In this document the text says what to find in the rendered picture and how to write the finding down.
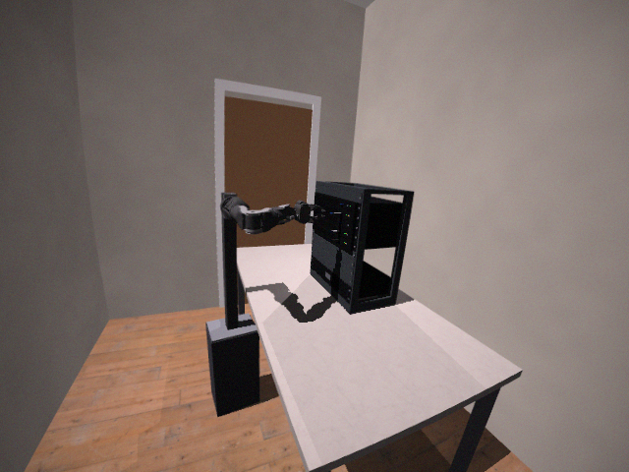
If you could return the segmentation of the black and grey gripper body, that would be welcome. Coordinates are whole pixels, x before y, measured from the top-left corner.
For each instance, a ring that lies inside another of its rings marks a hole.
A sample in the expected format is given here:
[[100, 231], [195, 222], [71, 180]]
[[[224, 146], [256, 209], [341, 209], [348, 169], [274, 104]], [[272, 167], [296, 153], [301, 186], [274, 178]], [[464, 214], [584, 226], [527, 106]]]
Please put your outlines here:
[[311, 208], [307, 203], [303, 201], [297, 201], [293, 208], [296, 211], [296, 217], [294, 218], [295, 220], [303, 224], [310, 221]]

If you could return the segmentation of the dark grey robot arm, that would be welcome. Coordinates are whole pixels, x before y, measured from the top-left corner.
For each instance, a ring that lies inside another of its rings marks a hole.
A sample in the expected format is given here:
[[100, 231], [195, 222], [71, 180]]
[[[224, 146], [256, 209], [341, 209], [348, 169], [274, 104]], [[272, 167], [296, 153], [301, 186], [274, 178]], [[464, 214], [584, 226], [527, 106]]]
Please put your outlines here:
[[[229, 197], [233, 198], [231, 199]], [[233, 222], [235, 221], [234, 223], [238, 223], [242, 230], [245, 230], [246, 223], [245, 231], [247, 231], [247, 234], [267, 232], [274, 226], [285, 224], [296, 217], [296, 211], [294, 208], [290, 207], [290, 205], [267, 207], [262, 210], [250, 210], [250, 207], [238, 198], [237, 194], [224, 194], [224, 200], [220, 204], [224, 218], [233, 220]]]

